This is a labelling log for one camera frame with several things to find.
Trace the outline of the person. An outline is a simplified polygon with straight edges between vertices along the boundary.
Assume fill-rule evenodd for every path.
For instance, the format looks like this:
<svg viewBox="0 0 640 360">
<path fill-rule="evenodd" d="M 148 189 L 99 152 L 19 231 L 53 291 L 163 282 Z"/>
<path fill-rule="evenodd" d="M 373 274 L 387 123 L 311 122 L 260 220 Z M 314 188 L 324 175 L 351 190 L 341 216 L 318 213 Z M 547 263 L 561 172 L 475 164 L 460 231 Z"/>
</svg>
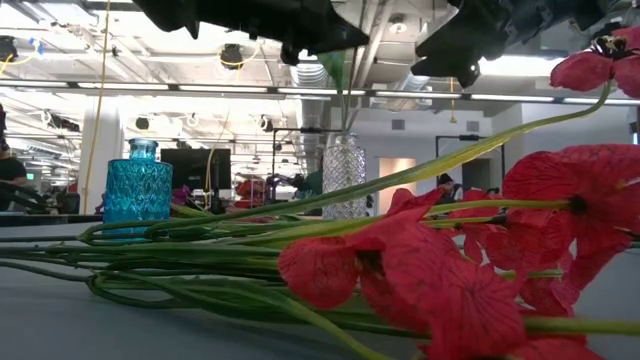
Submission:
<svg viewBox="0 0 640 360">
<path fill-rule="evenodd" d="M 23 186 L 27 183 L 26 175 L 24 165 L 10 155 L 5 139 L 0 139 L 0 182 Z"/>
<path fill-rule="evenodd" d="M 455 201 L 456 183 L 447 173 L 438 177 L 437 187 L 441 190 L 441 196 L 436 202 L 437 205 L 448 204 Z"/>
<path fill-rule="evenodd" d="M 317 170 L 309 173 L 299 188 L 300 198 L 308 198 L 323 194 L 323 172 Z"/>
</svg>

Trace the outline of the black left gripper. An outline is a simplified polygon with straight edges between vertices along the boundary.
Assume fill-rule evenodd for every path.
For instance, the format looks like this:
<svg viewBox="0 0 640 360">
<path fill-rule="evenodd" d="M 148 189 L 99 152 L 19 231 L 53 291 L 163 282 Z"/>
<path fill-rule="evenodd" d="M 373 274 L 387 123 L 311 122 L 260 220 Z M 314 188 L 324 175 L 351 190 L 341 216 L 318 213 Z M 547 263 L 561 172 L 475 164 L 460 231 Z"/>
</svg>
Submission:
<svg viewBox="0 0 640 360">
<path fill-rule="evenodd" d="M 369 36 L 333 10 L 330 0 L 196 0 L 196 16 L 253 40 L 279 41 L 281 60 L 293 66 L 303 49 L 319 45 L 320 53 L 328 53 L 369 43 Z"/>
</svg>

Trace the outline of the red artificial flower bunch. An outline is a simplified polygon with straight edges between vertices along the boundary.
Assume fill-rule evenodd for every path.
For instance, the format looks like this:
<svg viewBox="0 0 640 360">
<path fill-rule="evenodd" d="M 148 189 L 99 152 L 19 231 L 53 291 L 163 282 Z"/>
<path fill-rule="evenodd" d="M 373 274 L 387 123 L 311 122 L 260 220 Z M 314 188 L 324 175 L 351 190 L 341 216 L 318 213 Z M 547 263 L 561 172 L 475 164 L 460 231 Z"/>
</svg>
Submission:
<svg viewBox="0 0 640 360">
<path fill-rule="evenodd" d="M 98 225 L 74 245 L 21 239 L 0 245 L 0 267 L 134 307 L 309 323 L 366 360 L 389 359 L 356 330 L 416 337 L 427 360 L 600 360 L 588 334 L 640 336 L 640 323 L 579 319 L 573 307 L 640 238 L 640 145 L 526 155 L 498 198 L 443 205 L 440 189 L 407 188 L 537 128 L 296 202 Z"/>
</svg>

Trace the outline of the silver ventilation duct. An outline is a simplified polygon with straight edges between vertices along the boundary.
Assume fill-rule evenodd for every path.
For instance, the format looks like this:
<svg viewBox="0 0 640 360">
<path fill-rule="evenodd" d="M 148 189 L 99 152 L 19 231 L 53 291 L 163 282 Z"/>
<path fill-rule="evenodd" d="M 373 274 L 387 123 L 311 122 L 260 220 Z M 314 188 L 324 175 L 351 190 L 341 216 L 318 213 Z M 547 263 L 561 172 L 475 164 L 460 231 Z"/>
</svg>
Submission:
<svg viewBox="0 0 640 360">
<path fill-rule="evenodd" d="M 329 75 L 321 64 L 301 63 L 291 67 L 292 83 L 301 88 L 324 88 L 328 84 Z M 299 128 L 322 127 L 324 100 L 318 95 L 301 96 L 296 104 L 296 121 Z M 320 164 L 320 155 L 324 135 L 322 133 L 301 133 L 301 151 L 307 169 L 316 171 Z"/>
</svg>

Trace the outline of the long ceiling light bar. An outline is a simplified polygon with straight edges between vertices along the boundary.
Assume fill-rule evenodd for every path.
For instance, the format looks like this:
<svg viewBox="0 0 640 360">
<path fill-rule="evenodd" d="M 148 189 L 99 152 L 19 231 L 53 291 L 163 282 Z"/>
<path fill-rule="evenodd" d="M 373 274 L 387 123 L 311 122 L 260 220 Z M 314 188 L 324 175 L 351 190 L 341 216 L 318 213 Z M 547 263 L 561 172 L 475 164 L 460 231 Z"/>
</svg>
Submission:
<svg viewBox="0 0 640 360">
<path fill-rule="evenodd" d="M 0 79 L 0 88 L 21 91 L 49 91 L 55 93 L 98 94 L 108 95 L 153 95 L 153 96 L 184 96 L 184 97 L 278 97 L 300 96 L 303 98 L 329 98 L 338 95 L 335 89 L 304 88 L 304 87 L 274 87 L 274 86 L 244 86 L 244 85 L 183 85 L 183 84 L 155 84 L 155 83 L 114 83 L 106 82 L 71 82 L 52 80 L 16 80 Z M 522 102 L 522 103 L 550 103 L 560 105 L 594 105 L 597 98 L 592 97 L 560 97 L 540 95 L 501 95 L 461 92 L 434 91 L 398 91 L 398 90 L 351 90 L 350 95 L 359 98 L 386 98 L 410 100 L 454 100 L 479 102 Z"/>
</svg>

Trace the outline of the black background stand frame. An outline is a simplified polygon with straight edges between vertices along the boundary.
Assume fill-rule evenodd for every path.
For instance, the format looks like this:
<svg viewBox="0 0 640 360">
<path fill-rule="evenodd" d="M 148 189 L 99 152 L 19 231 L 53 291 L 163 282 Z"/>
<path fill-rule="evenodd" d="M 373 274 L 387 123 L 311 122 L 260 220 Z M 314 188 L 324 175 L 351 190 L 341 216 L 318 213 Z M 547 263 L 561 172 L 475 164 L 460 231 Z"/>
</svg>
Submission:
<svg viewBox="0 0 640 360">
<path fill-rule="evenodd" d="M 483 136 L 476 134 L 437 135 L 435 137 L 435 157 L 455 152 L 483 139 Z M 500 145 L 452 170 L 448 170 L 448 173 L 465 189 L 478 188 L 489 192 L 500 192 L 502 180 L 506 175 L 505 146 Z"/>
<path fill-rule="evenodd" d="M 271 145 L 272 145 L 271 175 L 272 175 L 272 177 L 276 176 L 275 163 L 276 163 L 276 153 L 278 152 L 276 144 L 278 143 L 277 133 L 279 131 L 284 131 L 284 132 L 288 132 L 288 133 L 297 132 L 297 133 L 301 133 L 301 134 L 312 134 L 312 135 L 338 133 L 339 132 L 338 129 L 322 129 L 322 128 L 317 128 L 317 127 L 313 127 L 313 126 L 299 127 L 299 128 L 274 127 L 273 128 L 273 132 L 272 132 L 272 142 L 271 142 Z"/>
</svg>

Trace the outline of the black background monitor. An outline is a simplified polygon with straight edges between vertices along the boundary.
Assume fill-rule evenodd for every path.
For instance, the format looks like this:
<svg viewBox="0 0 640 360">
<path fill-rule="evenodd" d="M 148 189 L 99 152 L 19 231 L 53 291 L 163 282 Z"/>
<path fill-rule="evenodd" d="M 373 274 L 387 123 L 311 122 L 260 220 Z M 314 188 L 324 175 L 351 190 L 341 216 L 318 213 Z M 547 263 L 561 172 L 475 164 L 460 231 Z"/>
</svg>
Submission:
<svg viewBox="0 0 640 360">
<path fill-rule="evenodd" d="M 162 149 L 160 159 L 173 167 L 172 188 L 187 186 L 190 190 L 203 190 L 206 185 L 206 169 L 209 149 Z M 213 190 L 231 189 L 231 150 L 215 149 L 210 166 Z"/>
</svg>

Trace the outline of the clear glass vase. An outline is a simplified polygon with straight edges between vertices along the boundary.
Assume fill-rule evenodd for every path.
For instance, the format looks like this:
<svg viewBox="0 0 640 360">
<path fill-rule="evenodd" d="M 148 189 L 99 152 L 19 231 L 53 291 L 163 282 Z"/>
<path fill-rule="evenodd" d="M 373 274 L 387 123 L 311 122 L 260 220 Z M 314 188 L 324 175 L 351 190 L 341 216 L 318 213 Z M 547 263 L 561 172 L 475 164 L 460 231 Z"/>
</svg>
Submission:
<svg viewBox="0 0 640 360">
<path fill-rule="evenodd" d="M 357 144 L 354 133 L 331 134 L 323 154 L 323 192 L 363 184 L 366 181 L 366 152 Z M 366 197 L 326 205 L 324 219 L 340 220 L 367 216 Z"/>
</svg>

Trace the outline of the blue glass vase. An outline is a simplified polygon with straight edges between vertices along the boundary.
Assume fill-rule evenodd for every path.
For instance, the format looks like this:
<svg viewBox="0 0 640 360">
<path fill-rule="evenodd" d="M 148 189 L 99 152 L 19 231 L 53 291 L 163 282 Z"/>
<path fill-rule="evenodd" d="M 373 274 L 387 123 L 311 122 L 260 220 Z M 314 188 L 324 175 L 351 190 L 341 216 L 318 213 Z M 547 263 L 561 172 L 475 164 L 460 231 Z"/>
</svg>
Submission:
<svg viewBox="0 0 640 360">
<path fill-rule="evenodd" d="M 173 167 L 156 160 L 158 143 L 129 140 L 129 158 L 108 163 L 103 223 L 168 220 Z"/>
</svg>

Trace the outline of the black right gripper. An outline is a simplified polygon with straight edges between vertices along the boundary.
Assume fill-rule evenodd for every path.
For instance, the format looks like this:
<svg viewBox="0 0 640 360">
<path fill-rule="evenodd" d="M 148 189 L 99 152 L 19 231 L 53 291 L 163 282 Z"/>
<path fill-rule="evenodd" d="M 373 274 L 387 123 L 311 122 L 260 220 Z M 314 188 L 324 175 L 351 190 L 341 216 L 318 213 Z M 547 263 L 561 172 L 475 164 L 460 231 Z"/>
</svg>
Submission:
<svg viewBox="0 0 640 360">
<path fill-rule="evenodd" d="M 569 18 L 574 5 L 575 0 L 461 0 L 458 13 L 416 46 L 418 56 L 429 57 L 411 72 L 454 77 L 467 88 L 480 75 L 480 59 L 495 60 L 509 46 L 529 41 Z"/>
</svg>

